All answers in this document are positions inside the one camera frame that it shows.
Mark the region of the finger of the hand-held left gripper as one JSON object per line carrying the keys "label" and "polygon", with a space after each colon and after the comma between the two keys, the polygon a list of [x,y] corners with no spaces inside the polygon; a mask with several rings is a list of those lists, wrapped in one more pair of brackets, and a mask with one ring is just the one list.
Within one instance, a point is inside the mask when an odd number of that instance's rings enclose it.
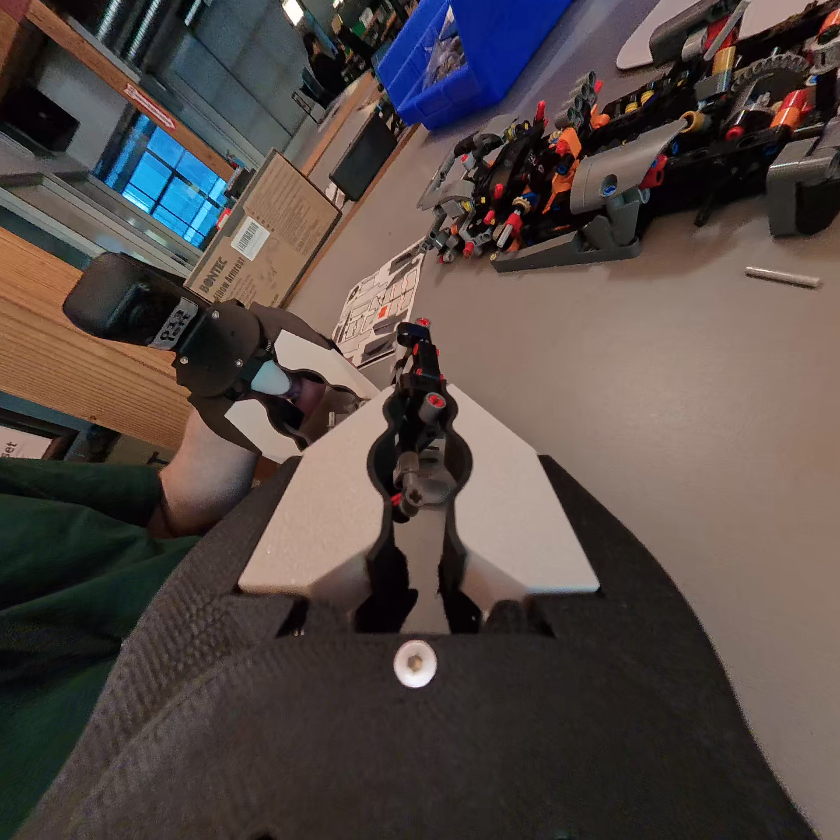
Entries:
{"label": "finger of the hand-held left gripper", "polygon": [[272,344],[270,360],[261,364],[251,381],[252,391],[292,404],[302,397],[320,396],[326,386],[363,400],[380,392],[341,352],[287,330],[280,332]]}
{"label": "finger of the hand-held left gripper", "polygon": [[299,455],[310,446],[303,412],[284,397],[251,394],[233,402],[225,421],[261,455]]}

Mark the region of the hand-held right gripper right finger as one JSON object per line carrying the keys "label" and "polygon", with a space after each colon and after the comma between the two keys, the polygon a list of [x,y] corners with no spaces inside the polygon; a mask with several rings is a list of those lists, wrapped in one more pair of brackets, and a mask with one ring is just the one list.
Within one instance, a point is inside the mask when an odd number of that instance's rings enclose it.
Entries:
{"label": "hand-held right gripper right finger", "polygon": [[448,629],[476,634],[502,602],[594,594],[600,582],[539,454],[447,385],[446,503],[438,593]]}

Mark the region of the black lego beam assembly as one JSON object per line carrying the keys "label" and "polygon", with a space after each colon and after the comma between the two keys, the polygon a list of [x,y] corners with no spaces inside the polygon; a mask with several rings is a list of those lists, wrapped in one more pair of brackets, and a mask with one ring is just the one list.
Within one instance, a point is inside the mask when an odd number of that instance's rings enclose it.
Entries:
{"label": "black lego beam assembly", "polygon": [[455,480],[445,466],[448,402],[429,321],[400,322],[395,336],[406,352],[393,372],[399,412],[392,514],[396,523],[406,523],[424,508],[444,505]]}

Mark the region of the person's left forearm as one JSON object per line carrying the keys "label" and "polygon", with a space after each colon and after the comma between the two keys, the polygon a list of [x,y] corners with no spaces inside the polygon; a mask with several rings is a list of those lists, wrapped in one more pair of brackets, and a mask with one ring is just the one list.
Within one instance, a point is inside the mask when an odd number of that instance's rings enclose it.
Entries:
{"label": "person's left forearm", "polygon": [[257,454],[210,429],[196,409],[180,447],[160,473],[161,499],[147,530],[156,539],[202,536],[249,493]]}

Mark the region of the lego sticker sheet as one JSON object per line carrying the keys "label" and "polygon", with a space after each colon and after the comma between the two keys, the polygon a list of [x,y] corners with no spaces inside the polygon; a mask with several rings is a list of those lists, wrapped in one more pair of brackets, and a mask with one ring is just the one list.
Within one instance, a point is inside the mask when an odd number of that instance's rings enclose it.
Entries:
{"label": "lego sticker sheet", "polygon": [[332,341],[357,369],[397,352],[397,328],[413,320],[424,258],[418,241],[350,289]]}

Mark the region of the large lego car chassis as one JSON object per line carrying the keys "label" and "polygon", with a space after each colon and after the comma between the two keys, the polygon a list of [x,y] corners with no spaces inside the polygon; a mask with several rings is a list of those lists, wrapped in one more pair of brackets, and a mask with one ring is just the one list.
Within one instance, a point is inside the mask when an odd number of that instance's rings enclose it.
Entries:
{"label": "large lego car chassis", "polygon": [[459,141],[417,203],[416,252],[490,254],[499,273],[638,256],[658,216],[764,194],[770,234],[811,236],[839,208],[838,2],[741,37],[751,2],[695,2],[651,33],[666,73],[599,104],[591,70],[553,123],[502,115]]}

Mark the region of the light grey lego axle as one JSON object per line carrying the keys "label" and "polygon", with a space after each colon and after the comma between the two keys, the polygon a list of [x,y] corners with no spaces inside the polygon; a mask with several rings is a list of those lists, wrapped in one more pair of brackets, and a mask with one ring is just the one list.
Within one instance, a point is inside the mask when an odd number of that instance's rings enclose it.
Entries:
{"label": "light grey lego axle", "polygon": [[778,269],[766,269],[756,266],[746,266],[743,270],[743,274],[744,276],[753,279],[765,280],[776,284],[804,288],[808,290],[816,290],[823,285],[823,282],[819,277],[805,276]]}

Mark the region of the cardboard box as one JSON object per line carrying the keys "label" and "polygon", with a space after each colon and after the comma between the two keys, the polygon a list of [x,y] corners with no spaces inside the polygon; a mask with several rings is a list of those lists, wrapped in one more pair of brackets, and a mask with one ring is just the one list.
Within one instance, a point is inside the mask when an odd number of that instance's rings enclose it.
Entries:
{"label": "cardboard box", "polygon": [[340,216],[320,189],[271,150],[184,287],[211,303],[281,308]]}

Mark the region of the wooden partition panel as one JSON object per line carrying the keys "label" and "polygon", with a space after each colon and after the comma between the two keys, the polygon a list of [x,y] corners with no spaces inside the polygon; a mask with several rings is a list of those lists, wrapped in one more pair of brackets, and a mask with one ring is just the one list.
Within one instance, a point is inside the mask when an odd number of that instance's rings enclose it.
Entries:
{"label": "wooden partition panel", "polygon": [[2,391],[164,448],[192,408],[171,353],[92,338],[62,311],[81,271],[1,231]]}

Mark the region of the large window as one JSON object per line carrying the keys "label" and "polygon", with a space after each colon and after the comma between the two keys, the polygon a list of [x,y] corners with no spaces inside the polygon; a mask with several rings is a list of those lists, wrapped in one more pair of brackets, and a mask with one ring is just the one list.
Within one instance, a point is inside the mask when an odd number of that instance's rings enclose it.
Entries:
{"label": "large window", "polygon": [[136,112],[121,120],[93,174],[201,250],[226,207],[226,180]]}

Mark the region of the black power adapter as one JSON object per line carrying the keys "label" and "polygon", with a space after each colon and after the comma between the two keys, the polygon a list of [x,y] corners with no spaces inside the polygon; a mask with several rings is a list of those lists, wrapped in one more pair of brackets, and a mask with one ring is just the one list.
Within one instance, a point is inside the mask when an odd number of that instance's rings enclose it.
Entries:
{"label": "black power adapter", "polygon": [[396,150],[398,138],[380,112],[373,112],[329,174],[345,199],[361,200]]}

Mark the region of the person's green shirt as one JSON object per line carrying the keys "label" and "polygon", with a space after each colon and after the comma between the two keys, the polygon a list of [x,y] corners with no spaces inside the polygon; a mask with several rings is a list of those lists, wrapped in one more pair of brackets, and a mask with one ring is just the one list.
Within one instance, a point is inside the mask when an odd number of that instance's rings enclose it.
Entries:
{"label": "person's green shirt", "polygon": [[148,530],[146,465],[3,458],[1,837],[75,748],[125,639],[197,537]]}

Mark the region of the clear plastic parts bags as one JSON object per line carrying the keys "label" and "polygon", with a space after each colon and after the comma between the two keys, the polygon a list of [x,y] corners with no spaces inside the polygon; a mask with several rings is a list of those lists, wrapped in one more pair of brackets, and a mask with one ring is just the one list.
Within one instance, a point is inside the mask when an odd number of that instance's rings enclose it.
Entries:
{"label": "clear plastic parts bags", "polygon": [[465,50],[452,5],[447,6],[434,43],[427,48],[427,67],[423,75],[425,91],[450,76],[466,63]]}

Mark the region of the blue storage bin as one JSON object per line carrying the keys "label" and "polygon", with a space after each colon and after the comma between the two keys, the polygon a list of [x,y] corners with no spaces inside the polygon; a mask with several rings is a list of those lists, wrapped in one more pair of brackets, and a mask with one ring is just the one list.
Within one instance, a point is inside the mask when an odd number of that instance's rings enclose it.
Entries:
{"label": "blue storage bin", "polygon": [[[571,1],[423,1],[377,74],[402,120],[435,131],[500,102]],[[424,87],[431,50],[449,10],[465,63]]]}

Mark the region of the white book stand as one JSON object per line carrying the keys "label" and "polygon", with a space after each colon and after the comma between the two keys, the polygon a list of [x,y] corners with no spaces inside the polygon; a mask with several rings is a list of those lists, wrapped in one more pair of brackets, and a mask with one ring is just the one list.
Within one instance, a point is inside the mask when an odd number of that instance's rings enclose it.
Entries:
{"label": "white book stand", "polygon": [[[694,1],[658,2],[620,49],[616,58],[616,68],[632,70],[651,65],[653,59],[648,42],[656,27],[687,10],[694,3]],[[750,2],[742,20],[739,39],[744,40],[773,26],[776,13],[783,12],[786,8],[786,2]]]}

